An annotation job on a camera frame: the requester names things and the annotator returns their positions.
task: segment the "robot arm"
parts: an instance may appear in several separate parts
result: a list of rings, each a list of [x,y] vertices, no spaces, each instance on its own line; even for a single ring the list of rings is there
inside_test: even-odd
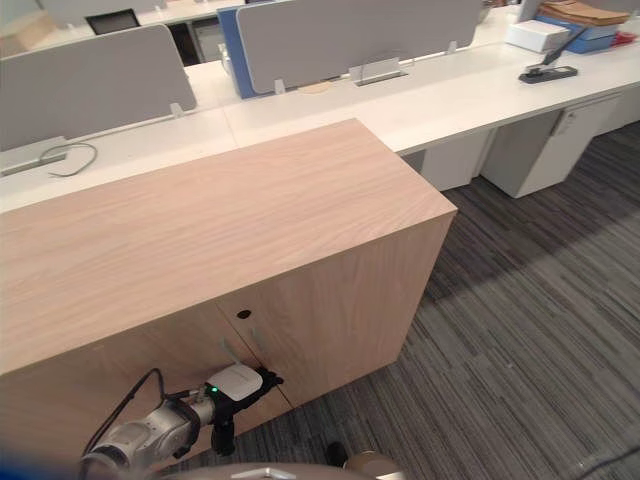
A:
[[[145,418],[113,427],[82,457],[83,476],[100,464],[111,472],[143,472],[174,456],[180,458],[213,423],[212,446],[220,455],[234,451],[233,416],[283,381],[264,368],[236,364],[210,377],[187,401],[171,398]]]

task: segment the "black clamp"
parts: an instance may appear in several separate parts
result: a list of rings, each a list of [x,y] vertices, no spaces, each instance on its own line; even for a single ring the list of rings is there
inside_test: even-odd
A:
[[[256,403],[273,387],[284,383],[282,378],[264,367],[256,368],[256,372],[262,377],[262,385],[251,395],[238,401],[232,400],[213,385],[207,384],[207,394],[213,399],[216,406],[212,421],[211,448],[213,448],[218,455],[229,456],[236,449],[233,443],[235,434],[233,416]]]

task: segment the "gray desk divider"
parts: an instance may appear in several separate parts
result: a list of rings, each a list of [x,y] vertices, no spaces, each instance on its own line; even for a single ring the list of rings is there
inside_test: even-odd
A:
[[[285,0],[238,10],[254,90],[295,87],[387,58],[471,43],[479,0]]]
[[[136,14],[165,8],[166,0],[40,0],[58,27],[86,25],[84,17],[133,8]]]
[[[164,25],[0,60],[0,149],[171,115],[196,99]]]

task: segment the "computer monitor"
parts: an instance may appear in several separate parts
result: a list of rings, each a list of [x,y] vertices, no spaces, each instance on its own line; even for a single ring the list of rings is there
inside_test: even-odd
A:
[[[127,30],[129,28],[140,26],[138,17],[136,17],[132,8],[85,17],[85,20],[96,35]]]

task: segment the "striped carpet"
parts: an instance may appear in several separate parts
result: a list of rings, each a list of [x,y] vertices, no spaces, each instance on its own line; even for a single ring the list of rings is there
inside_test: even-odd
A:
[[[240,436],[232,461],[322,463],[340,440],[413,479],[553,480],[640,443],[640,123],[561,185],[446,196],[460,213],[400,360]],[[638,480],[640,454],[588,478]]]

